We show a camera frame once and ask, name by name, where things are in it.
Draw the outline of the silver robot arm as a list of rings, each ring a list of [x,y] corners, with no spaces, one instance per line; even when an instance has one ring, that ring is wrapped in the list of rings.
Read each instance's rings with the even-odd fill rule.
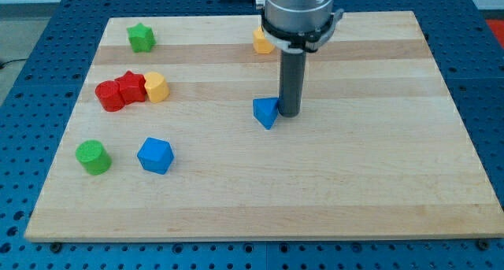
[[[280,49],[279,113],[296,117],[301,110],[306,55],[333,36],[344,10],[334,0],[255,0],[265,38]]]

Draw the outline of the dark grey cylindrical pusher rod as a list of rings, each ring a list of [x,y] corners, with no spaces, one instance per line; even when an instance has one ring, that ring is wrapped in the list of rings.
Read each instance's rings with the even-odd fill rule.
[[[300,112],[305,65],[305,52],[281,52],[278,110],[283,117],[296,117]]]

